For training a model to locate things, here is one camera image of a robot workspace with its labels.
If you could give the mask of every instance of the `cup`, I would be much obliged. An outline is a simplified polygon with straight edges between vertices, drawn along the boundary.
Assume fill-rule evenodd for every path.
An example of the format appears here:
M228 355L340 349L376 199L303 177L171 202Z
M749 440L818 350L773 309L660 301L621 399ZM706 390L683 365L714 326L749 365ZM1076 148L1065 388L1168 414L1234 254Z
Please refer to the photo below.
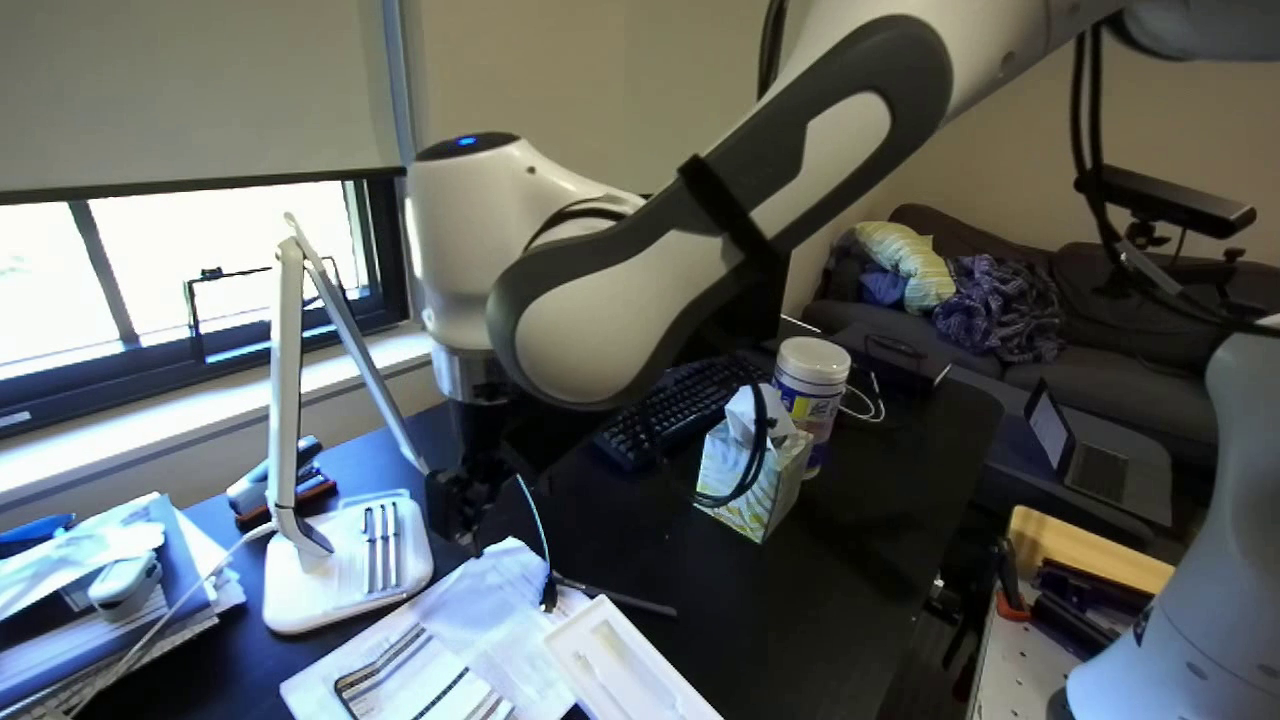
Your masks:
M792 337L774 349L773 385L785 397L785 408L792 413L794 427L811 436L803 478L811 478L826 464L826 443L835 427L835 408L842 399L848 368L852 355L818 337Z

